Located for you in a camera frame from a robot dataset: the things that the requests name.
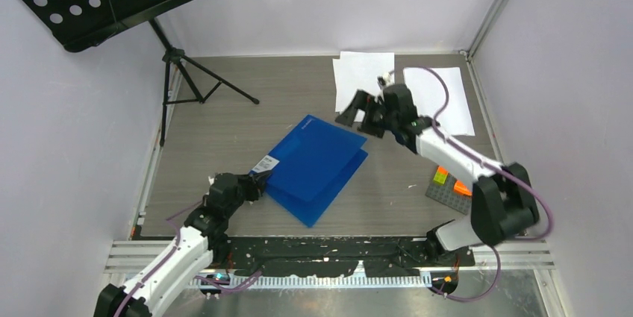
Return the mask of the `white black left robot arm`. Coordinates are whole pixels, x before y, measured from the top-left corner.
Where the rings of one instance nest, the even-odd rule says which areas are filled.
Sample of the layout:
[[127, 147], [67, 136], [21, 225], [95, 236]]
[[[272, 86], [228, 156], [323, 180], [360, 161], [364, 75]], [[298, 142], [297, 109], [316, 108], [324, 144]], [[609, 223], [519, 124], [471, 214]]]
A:
[[110, 283], [99, 293], [95, 316], [162, 316], [203, 269], [228, 262], [229, 220], [245, 202], [263, 196], [271, 175], [268, 170], [211, 178], [201, 201], [185, 210], [188, 215], [171, 243], [130, 280]]

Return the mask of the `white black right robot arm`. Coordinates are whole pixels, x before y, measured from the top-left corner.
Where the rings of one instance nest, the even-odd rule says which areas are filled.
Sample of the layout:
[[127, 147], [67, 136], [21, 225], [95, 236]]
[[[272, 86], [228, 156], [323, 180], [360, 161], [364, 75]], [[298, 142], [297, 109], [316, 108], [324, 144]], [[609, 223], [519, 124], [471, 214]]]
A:
[[433, 118], [418, 114], [404, 84], [385, 87], [378, 96], [358, 90], [335, 121], [351, 126], [358, 112], [364, 114], [358, 131], [378, 138], [391, 132], [400, 145], [442, 166], [472, 193], [465, 217], [426, 233], [424, 255], [434, 264], [447, 264], [463, 247], [494, 247], [540, 221], [526, 169], [504, 166], [450, 138]]

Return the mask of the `blue clip file folder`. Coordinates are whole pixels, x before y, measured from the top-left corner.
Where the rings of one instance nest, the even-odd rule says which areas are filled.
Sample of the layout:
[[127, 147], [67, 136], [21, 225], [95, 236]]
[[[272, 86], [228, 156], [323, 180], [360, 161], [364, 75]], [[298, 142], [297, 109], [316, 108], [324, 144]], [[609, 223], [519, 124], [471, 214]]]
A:
[[313, 227], [368, 156], [367, 138], [306, 115], [252, 173], [271, 171], [265, 192]]

